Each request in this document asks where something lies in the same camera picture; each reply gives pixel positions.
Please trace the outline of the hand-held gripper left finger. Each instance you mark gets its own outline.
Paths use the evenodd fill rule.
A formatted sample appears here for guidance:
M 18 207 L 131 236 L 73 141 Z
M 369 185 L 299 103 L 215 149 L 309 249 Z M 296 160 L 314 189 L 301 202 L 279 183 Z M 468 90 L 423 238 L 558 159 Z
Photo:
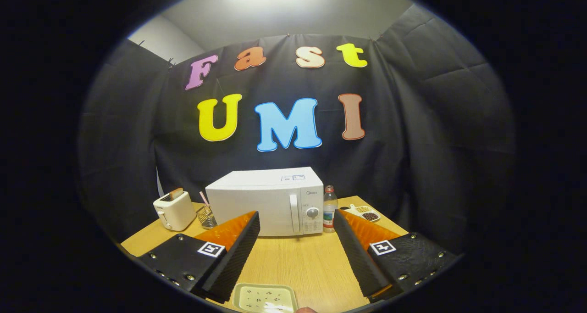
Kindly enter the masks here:
M 260 215 L 250 211 L 197 236 L 172 236 L 138 256 L 138 261 L 176 287 L 223 304 L 259 233 Z

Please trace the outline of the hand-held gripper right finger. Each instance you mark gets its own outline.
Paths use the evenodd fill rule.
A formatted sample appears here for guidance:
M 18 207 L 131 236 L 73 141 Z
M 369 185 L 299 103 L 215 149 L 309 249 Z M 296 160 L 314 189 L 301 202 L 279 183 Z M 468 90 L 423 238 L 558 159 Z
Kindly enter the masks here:
M 421 288 L 459 260 L 417 232 L 399 235 L 345 210 L 333 225 L 361 293 L 371 302 Z

